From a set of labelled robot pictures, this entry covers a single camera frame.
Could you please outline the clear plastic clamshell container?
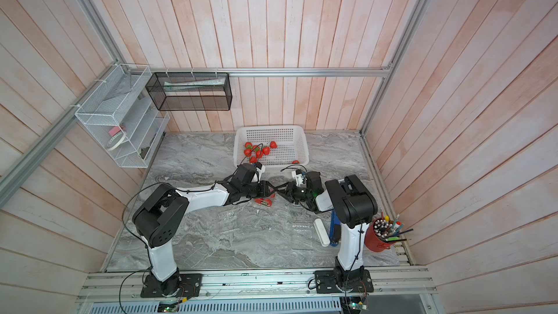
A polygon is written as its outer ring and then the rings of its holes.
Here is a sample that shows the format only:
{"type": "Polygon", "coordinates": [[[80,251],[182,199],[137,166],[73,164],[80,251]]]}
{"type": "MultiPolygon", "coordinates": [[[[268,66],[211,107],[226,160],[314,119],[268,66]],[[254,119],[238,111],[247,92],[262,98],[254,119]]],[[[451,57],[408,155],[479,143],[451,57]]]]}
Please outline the clear plastic clamshell container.
{"type": "Polygon", "coordinates": [[[254,202],[258,205],[271,207],[273,205],[273,199],[275,196],[276,195],[273,193],[271,196],[268,196],[266,198],[254,199],[254,202]]]}

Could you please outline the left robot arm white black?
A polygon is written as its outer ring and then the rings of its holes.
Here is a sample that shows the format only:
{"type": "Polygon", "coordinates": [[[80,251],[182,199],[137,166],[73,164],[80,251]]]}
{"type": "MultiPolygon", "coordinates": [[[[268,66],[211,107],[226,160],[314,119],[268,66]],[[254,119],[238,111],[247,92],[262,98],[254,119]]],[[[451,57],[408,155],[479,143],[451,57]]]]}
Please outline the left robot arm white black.
{"type": "Polygon", "coordinates": [[[181,189],[159,184],[132,217],[140,238],[148,245],[151,275],[160,283],[177,275],[171,240],[187,213],[238,204],[242,198],[270,196],[268,183],[261,179],[264,172],[260,163],[240,164],[229,177],[206,187],[181,189]]]}

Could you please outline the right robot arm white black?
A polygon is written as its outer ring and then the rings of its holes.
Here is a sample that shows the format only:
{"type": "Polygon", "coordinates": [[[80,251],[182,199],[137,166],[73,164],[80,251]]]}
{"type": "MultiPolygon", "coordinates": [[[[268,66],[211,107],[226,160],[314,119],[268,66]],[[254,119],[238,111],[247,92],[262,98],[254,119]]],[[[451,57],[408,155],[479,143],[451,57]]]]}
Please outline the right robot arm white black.
{"type": "Polygon", "coordinates": [[[321,180],[319,172],[296,173],[292,181],[275,187],[287,201],[315,214],[333,212],[340,223],[340,249],[334,271],[339,281],[364,278],[366,232],[378,212],[373,194],[354,174],[342,180],[321,180]]]}

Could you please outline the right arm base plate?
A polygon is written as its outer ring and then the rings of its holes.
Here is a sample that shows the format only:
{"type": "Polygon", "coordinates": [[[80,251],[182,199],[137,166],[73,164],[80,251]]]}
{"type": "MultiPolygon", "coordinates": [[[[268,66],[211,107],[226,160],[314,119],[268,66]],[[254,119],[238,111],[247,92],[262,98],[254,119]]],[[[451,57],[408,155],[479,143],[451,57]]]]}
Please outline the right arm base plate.
{"type": "Polygon", "coordinates": [[[345,271],[342,268],[317,270],[314,276],[318,294],[362,293],[367,295],[374,292],[371,275],[364,267],[351,271],[345,271]]]}

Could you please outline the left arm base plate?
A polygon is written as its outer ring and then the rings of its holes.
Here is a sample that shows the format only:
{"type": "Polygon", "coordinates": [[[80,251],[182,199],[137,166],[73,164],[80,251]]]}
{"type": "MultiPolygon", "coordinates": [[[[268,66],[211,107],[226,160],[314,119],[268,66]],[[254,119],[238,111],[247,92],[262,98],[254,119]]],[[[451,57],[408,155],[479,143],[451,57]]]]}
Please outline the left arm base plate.
{"type": "Polygon", "coordinates": [[[142,289],[141,298],[186,297],[199,296],[201,273],[175,273],[165,281],[159,281],[151,273],[147,275],[142,289]]]}

